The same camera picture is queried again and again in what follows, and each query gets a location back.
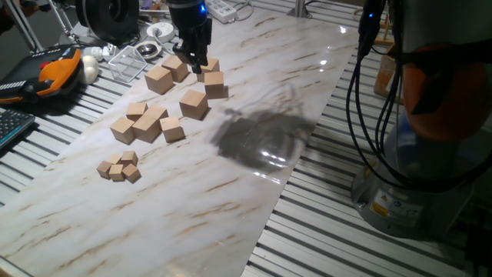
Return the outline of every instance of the small wooden cube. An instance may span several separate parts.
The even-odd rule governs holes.
[[[205,93],[207,93],[207,99],[225,98],[223,72],[205,73]]]
[[[136,166],[132,164],[125,166],[125,169],[123,169],[123,175],[132,184],[139,180],[141,177],[140,171],[137,169]]]
[[[126,110],[126,118],[136,122],[147,111],[147,103],[130,103]]]
[[[109,177],[109,169],[111,168],[111,166],[112,166],[112,164],[110,162],[103,161],[98,166],[99,175],[102,178],[110,179],[110,177]]]
[[[172,80],[175,82],[183,82],[190,73],[186,64],[175,55],[171,55],[165,60],[165,62],[162,63],[162,67],[171,71]]]
[[[128,118],[121,117],[113,125],[111,125],[111,132],[120,142],[125,144],[130,144],[135,139],[135,134],[131,126],[134,122]]]
[[[152,143],[161,133],[161,127],[157,119],[143,115],[133,124],[133,131],[137,139]]]
[[[109,177],[114,182],[122,182],[125,180],[123,176],[123,165],[112,165],[109,169]]]
[[[156,66],[145,74],[148,89],[163,95],[175,85],[172,82],[172,74],[162,66]]]
[[[205,82],[205,73],[219,72],[220,70],[221,66],[218,64],[218,60],[216,58],[208,58],[208,65],[201,66],[201,74],[197,74],[197,80],[199,82]]]
[[[154,119],[167,118],[169,116],[168,110],[164,107],[153,105],[145,112],[146,116],[150,116]]]
[[[161,129],[167,143],[175,142],[185,137],[177,116],[161,119]]]
[[[118,154],[113,154],[113,155],[109,156],[109,158],[106,160],[106,162],[109,162],[112,165],[116,165],[116,164],[120,163],[120,161],[121,161],[121,156]]]
[[[201,120],[208,110],[207,95],[205,93],[188,90],[179,101],[183,116]]]
[[[130,164],[132,165],[137,165],[138,163],[138,157],[135,151],[124,151],[123,155],[121,156],[120,164],[123,166],[128,166]]]

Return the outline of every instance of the transparent container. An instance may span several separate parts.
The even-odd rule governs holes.
[[[147,66],[147,62],[133,46],[121,50],[108,64],[113,78],[122,82],[130,82]]]

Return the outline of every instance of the white marble sheet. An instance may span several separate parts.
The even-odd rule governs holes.
[[[142,79],[17,198],[0,209],[0,255],[34,276],[239,276],[294,164],[354,50],[357,32],[256,10],[214,22],[228,99],[204,121],[181,118],[186,139],[114,140],[130,102],[168,108]],[[112,153],[134,150],[135,184],[99,177]]]

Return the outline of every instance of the yellow sticker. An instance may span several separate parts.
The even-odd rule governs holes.
[[[371,211],[377,213],[378,215],[386,218],[388,214],[388,209],[383,207],[382,205],[377,204],[376,202],[373,202],[371,205]]]

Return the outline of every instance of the black keyboard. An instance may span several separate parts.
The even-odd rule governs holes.
[[[35,116],[12,109],[6,110],[0,115],[0,149],[6,146],[12,139],[21,134],[32,123]]]

